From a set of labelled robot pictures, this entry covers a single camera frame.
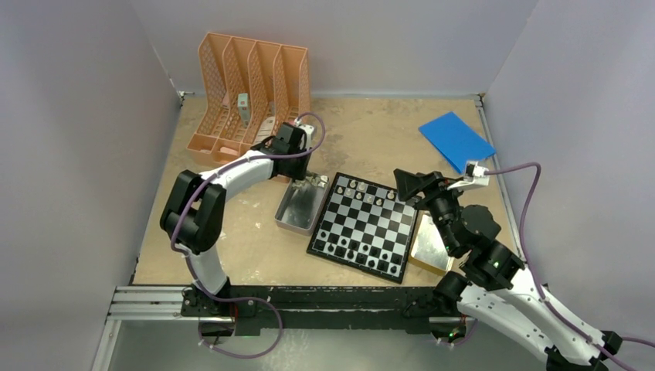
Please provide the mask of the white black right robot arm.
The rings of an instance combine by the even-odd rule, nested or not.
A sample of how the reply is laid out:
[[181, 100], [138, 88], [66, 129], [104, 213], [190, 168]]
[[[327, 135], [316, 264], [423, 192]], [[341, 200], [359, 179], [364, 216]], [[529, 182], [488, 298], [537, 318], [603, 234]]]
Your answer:
[[487, 186], [493, 172], [469, 162], [461, 179], [440, 172], [394, 171], [397, 194], [426, 211], [459, 272], [447, 273], [433, 291], [436, 309], [471, 316], [506, 335], [547, 370], [605, 370], [619, 351], [615, 332], [587, 325], [539, 283], [525, 259], [502, 244], [501, 227], [486, 206], [461, 206], [468, 189]]

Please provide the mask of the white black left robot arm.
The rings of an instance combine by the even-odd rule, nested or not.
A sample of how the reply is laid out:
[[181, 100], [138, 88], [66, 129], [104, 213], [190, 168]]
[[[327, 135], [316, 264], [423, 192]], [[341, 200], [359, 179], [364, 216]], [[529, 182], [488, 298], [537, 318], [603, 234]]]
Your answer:
[[229, 278], [222, 269], [217, 243], [227, 202], [259, 182], [281, 175], [302, 180], [307, 174], [314, 127], [283, 123], [278, 132], [244, 155], [211, 171], [185, 170], [174, 182], [160, 218], [171, 249], [180, 253], [202, 292], [200, 305], [212, 316], [230, 306]]

